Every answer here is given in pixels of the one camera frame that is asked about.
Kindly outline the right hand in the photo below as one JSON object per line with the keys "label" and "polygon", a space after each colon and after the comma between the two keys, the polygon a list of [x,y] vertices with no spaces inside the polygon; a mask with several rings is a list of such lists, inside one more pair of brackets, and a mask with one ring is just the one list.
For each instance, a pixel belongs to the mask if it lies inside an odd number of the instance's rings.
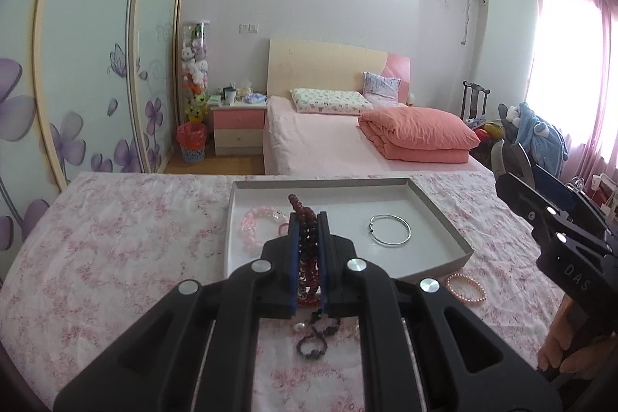
{"label": "right hand", "polygon": [[571,347],[575,329],[569,316],[576,306],[575,301],[565,295],[550,325],[543,346],[537,353],[537,367],[542,371],[549,368],[558,369],[560,373],[574,374],[577,378],[591,380],[595,378],[617,347],[617,336],[596,339],[571,356],[565,352]]}

